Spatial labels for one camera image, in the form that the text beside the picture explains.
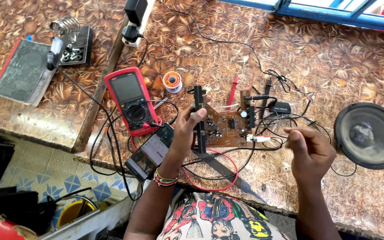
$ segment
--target speaker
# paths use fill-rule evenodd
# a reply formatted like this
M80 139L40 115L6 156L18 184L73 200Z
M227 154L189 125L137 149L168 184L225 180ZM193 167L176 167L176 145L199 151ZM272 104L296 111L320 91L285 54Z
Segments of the speaker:
M384 108L367 102L344 108L334 122L338 147L356 164L384 169Z

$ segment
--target brown patterned surface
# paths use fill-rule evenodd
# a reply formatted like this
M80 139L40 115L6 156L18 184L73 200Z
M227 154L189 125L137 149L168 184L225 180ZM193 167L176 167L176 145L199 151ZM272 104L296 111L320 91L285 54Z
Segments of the brown patterned surface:
M0 0L0 70L18 38L51 44L53 20L70 14L94 31L92 65L68 67L89 93L101 99L101 74L120 24L125 0ZM83 150L96 115L95 104L59 72L37 108L0 97L0 132L65 151Z
M276 70L292 79L301 90L316 92L306 116L317 120L331 135L335 117L347 105L368 101L384 107L384 32L280 17L218 1L204 1L203 4L202 1L169 0L167 4L195 16L206 36L252 44L264 70ZM168 11L160 3L155 2L145 35L150 41L149 56L141 71L154 100L167 96L184 109L193 101L186 90L201 84L213 97L212 105L223 106L237 73L240 82L234 103L238 102L239 90L250 89L252 85L264 88L267 76L259 72L250 48L207 41L199 37L190 18ZM143 51L144 43L138 49L125 48L118 68L134 66ZM171 70L182 75L184 86L178 94L167 94L161 81L164 73ZM274 84L270 94L277 96L279 101L293 103L292 111L296 114L301 114L307 103L307 99L293 89L291 93L285 93L279 83ZM105 100L113 105L108 99L106 94ZM163 104L156 112L164 121L169 121L174 109ZM98 115L95 129L104 119L102 114ZM298 123L302 126L307 124L303 120L298 120ZM287 121L280 123L275 131L282 133L282 127L287 125ZM116 130L125 161L130 155L125 146L129 135L122 121L116 123ZM137 138L136 145L147 137ZM87 162L88 153L89 150L78 153L78 160ZM248 155L248 151L229 153L238 166L246 161ZM298 204L296 182L290 170L292 157L292 152L285 149L256 152L240 173L252 190L267 200L268 205L259 203L235 186L222 194L257 203L269 211L295 215ZM94 159L100 166L114 168L106 137ZM233 169L227 160L221 158L220 161ZM343 174L354 169L353 163L340 153L333 167ZM218 176L204 163L191 166L191 169L203 176ZM228 184L227 180L192 179L205 188L220 188ZM183 173L179 182L190 186ZM335 222L384 235L384 170L358 167L352 177L337 176L330 170L324 183L323 193ZM262 191L263 184L267 185L265 192Z

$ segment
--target phone screen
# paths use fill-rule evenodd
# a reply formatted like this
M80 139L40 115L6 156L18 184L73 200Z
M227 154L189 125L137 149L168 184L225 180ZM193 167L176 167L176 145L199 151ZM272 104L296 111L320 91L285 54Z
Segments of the phone screen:
M128 167L142 182L145 181L164 160L173 141L173 128L164 123L133 155L125 161Z

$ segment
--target beaded bracelet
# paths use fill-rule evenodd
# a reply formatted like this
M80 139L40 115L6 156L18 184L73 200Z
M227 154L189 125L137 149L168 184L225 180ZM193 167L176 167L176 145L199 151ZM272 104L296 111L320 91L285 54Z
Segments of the beaded bracelet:
M179 175L174 178L174 179L169 179L169 178L163 178L159 175L158 173L158 168L157 170L155 171L154 173L154 181L156 184L158 184L158 186L163 186L163 187L168 187L168 186L171 186L173 184L175 184L177 182L177 179L179 178L180 176L180 173Z

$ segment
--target blue window frame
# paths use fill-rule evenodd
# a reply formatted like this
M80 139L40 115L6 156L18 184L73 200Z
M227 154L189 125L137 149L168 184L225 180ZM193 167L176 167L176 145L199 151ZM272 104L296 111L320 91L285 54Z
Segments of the blue window frame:
M357 0L333 0L327 7L295 3L293 0L222 0L243 6L273 11L277 14L309 18L336 24L353 25L384 31L384 16L365 13L365 10L377 0L364 0L354 10L352 2Z

